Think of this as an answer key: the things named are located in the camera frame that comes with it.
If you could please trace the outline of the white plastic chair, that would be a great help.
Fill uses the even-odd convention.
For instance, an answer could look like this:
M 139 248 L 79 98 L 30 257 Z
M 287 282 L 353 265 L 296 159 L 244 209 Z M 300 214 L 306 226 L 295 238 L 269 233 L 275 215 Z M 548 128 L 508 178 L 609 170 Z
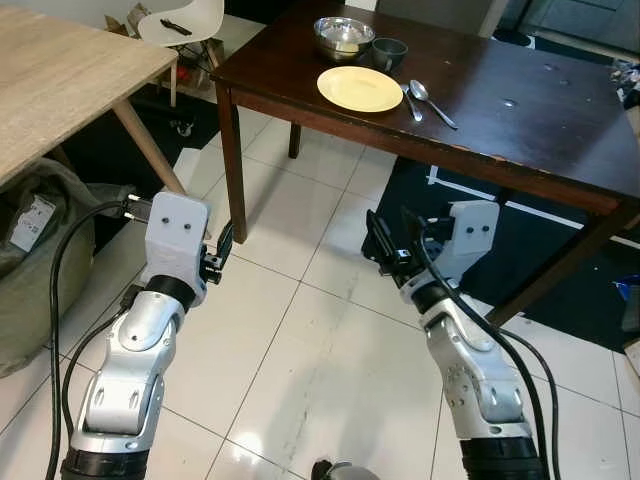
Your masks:
M 220 67 L 224 55 L 216 51 L 210 44 L 214 35 L 219 31 L 224 19 L 224 0 L 192 0 L 191 3 L 177 9 L 155 12 L 143 18 L 140 22 L 141 40 L 147 44 L 161 47 L 179 47 L 187 44 L 201 44 L 210 56 L 212 69 Z M 186 27 L 192 32 L 191 36 L 178 35 L 161 26 L 160 19 L 169 19 Z

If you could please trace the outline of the grey robot foot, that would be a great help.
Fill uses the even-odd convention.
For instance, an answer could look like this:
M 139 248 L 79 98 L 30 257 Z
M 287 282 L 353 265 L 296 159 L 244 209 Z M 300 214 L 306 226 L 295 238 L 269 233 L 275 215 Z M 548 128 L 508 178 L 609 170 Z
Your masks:
M 312 466 L 310 480 L 381 480 L 375 472 L 348 461 L 319 460 Z

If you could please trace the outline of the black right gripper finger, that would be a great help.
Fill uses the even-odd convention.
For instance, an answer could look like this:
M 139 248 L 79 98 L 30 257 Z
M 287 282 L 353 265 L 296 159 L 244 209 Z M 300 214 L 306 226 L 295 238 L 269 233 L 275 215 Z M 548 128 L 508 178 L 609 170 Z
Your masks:
M 372 210 L 366 211 L 365 224 L 367 238 L 364 256 L 378 265 L 380 273 L 396 273 L 401 256 L 398 255 L 397 247 L 390 237 L 388 225 Z

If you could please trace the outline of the small silver fork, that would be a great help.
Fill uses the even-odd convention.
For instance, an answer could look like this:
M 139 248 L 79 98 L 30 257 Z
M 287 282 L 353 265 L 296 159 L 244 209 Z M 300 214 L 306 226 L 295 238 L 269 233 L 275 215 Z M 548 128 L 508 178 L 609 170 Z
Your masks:
M 417 105 L 415 104 L 415 102 L 413 102 L 413 96 L 412 96 L 410 87 L 408 87 L 407 84 L 402 84 L 401 90 L 404 95 L 404 104 L 406 104 L 408 106 L 408 109 L 410 109 L 413 122 L 415 123 L 421 122 L 422 113 L 421 113 L 421 110 L 417 108 Z

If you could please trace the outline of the brown cardboard box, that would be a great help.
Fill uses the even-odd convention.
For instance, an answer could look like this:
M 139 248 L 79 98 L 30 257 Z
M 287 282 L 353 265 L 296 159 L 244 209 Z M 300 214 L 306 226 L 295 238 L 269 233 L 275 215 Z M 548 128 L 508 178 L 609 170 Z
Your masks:
M 140 28 L 140 22 L 143 18 L 151 15 L 152 12 L 142 3 L 134 3 L 132 8 L 125 14 L 124 20 L 119 20 L 113 17 L 113 15 L 105 15 L 104 17 L 104 29 L 114 35 L 127 36 L 129 38 L 142 38 Z

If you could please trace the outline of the white bean bag label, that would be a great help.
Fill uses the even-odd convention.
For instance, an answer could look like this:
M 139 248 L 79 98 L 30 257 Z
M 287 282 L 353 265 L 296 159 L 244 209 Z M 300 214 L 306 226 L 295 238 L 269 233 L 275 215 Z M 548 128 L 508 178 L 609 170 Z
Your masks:
M 24 253 L 29 253 L 36 246 L 58 207 L 46 200 L 44 196 L 33 195 L 31 205 L 20 212 L 15 220 L 9 242 Z

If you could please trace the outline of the large silver spoon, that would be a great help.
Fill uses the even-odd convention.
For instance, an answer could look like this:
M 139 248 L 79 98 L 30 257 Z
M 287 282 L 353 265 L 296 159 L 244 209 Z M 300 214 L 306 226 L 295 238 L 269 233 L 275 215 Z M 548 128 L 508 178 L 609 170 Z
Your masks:
M 424 83 L 417 81 L 417 79 L 412 79 L 410 82 L 410 91 L 413 96 L 416 97 L 417 100 L 425 102 L 426 105 L 429 106 L 431 110 L 434 111 L 436 115 L 439 116 L 440 119 L 443 120 L 445 124 L 448 125 L 449 128 L 457 131 L 458 125 L 448 114 L 445 114 L 442 109 L 439 108 L 438 105 L 435 104 L 433 100 L 430 99 L 430 95 L 428 92 L 428 88 L 426 88 Z

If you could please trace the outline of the light wooden table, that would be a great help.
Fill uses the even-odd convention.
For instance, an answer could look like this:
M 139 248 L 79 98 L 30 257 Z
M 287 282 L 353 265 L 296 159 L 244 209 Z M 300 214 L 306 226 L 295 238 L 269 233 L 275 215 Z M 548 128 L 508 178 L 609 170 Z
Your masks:
M 175 63 L 166 47 L 0 5 L 0 184 L 113 111 L 164 186 L 186 191 L 129 101 Z

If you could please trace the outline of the pile of black clutter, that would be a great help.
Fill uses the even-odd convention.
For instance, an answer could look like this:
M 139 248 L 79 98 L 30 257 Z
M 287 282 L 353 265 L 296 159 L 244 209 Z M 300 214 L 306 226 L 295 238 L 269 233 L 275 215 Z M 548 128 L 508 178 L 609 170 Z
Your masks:
M 640 78 L 640 65 L 637 61 L 614 59 L 611 65 L 611 81 L 616 87 L 618 99 L 623 109 L 636 108 L 640 104 L 637 82 Z

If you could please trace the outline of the stainless steel bowl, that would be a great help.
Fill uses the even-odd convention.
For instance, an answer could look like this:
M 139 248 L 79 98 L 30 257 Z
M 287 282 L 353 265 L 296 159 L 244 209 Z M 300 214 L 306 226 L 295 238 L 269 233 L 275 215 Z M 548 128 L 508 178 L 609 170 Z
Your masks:
M 316 19 L 312 28 L 317 54 L 338 64 L 360 58 L 376 38 L 374 28 L 348 17 Z

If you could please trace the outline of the yellow round plate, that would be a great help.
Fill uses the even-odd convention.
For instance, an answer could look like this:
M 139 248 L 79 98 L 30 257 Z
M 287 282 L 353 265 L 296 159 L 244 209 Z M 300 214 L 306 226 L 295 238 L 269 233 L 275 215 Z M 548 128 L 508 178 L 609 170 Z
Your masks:
M 357 113 L 384 113 L 401 105 L 403 91 L 387 74 L 365 67 L 334 67 L 320 73 L 316 87 L 325 100 Z

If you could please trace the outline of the dark grey cup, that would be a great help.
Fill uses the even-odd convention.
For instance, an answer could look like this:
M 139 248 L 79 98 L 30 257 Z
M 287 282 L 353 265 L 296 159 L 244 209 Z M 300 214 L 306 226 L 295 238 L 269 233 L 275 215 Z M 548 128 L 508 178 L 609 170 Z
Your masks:
M 401 67 L 408 54 L 408 46 L 397 38 L 379 37 L 371 42 L 369 54 L 371 68 L 390 74 Z

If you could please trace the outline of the olive green bean bag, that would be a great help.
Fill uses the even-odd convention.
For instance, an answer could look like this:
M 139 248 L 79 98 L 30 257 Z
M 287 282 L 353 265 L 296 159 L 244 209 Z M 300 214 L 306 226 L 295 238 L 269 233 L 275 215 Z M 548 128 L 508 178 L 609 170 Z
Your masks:
M 0 379 L 26 369 L 50 339 L 50 280 L 58 246 L 92 207 L 123 201 L 133 186 L 84 183 L 67 166 L 38 159 L 0 182 Z M 15 220 L 41 195 L 58 207 L 29 253 L 10 244 Z

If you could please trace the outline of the round black stand base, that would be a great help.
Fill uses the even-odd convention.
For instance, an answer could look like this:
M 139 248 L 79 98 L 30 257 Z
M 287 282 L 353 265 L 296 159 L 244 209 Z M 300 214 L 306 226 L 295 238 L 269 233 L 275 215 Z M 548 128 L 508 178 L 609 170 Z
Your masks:
M 512 44 L 525 49 L 535 49 L 536 38 L 532 35 L 520 31 L 520 29 L 495 29 L 492 35 L 493 40 L 504 42 L 504 44 Z

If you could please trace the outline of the blue plastic bin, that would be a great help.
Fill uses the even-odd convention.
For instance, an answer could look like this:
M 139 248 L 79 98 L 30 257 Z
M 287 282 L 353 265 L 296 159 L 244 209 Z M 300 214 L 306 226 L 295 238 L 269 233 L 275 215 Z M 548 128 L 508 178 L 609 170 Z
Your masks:
M 640 275 L 630 274 L 622 276 L 622 278 L 614 280 L 613 285 L 618 293 L 620 293 L 622 301 L 630 302 L 632 297 L 640 292 Z

